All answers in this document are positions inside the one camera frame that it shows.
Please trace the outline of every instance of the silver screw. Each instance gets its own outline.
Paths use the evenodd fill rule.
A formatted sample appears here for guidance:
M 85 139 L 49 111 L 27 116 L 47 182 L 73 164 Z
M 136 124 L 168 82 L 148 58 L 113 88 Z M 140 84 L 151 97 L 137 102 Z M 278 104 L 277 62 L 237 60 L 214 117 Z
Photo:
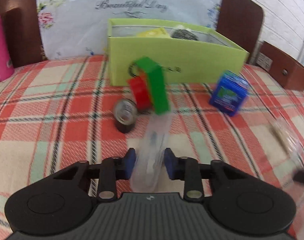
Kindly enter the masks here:
M 114 193 L 112 191 L 102 191 L 99 193 L 99 197 L 102 199 L 110 199 L 114 197 Z
M 198 190 L 190 190 L 188 191 L 187 196 L 189 198 L 200 198 L 202 197 L 202 193 Z

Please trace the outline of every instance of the white wall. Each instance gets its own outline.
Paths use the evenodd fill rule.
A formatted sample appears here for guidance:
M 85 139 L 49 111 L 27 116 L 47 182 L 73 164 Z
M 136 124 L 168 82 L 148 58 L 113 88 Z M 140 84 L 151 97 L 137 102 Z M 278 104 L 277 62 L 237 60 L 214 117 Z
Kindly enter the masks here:
M 263 7 L 260 40 L 297 58 L 304 40 L 304 0 L 253 0 Z

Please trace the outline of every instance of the ribbed gray panel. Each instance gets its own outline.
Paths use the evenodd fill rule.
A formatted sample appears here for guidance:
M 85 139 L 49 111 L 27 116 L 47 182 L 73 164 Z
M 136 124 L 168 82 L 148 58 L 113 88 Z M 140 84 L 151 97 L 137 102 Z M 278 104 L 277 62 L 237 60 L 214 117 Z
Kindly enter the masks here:
M 200 204 L 187 203 L 177 193 L 124 193 L 101 204 L 78 228 L 49 237 L 11 235 L 8 240 L 290 240 L 287 234 L 248 237 L 216 224 Z

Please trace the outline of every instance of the blue box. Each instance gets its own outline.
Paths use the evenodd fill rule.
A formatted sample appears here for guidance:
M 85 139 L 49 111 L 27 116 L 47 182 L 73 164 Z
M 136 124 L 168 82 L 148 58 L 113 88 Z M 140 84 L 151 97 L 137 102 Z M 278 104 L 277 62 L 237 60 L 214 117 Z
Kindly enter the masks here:
M 249 83 L 231 71 L 225 71 L 210 98 L 210 104 L 234 116 L 248 95 Z

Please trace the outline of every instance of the checkered fabric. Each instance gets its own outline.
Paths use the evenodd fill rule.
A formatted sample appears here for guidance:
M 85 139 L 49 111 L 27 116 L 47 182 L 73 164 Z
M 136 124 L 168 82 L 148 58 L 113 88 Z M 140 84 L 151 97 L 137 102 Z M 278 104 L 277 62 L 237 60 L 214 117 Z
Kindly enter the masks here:
M 223 160 L 281 187 L 297 203 L 290 234 L 304 240 L 304 186 L 293 183 L 296 164 L 269 129 L 272 120 L 285 119 L 304 147 L 304 92 L 285 91 L 258 67 L 245 65 L 242 76 L 250 96 L 235 117 L 209 105 L 214 85 L 168 86 L 175 113 L 168 147 L 201 163 Z M 118 132 L 111 110 L 132 95 L 128 87 L 108 84 L 104 56 L 28 65 L 0 82 L 0 239 L 11 232 L 4 204 L 15 191 L 78 160 L 99 163 L 137 148 L 150 116 L 140 115 L 132 132 Z M 131 190 L 127 181 L 117 185 L 119 192 Z M 96 186 L 93 181 L 90 195 Z M 170 181 L 162 168 L 157 191 L 182 192 L 183 182 Z M 204 191 L 211 194 L 207 181 Z

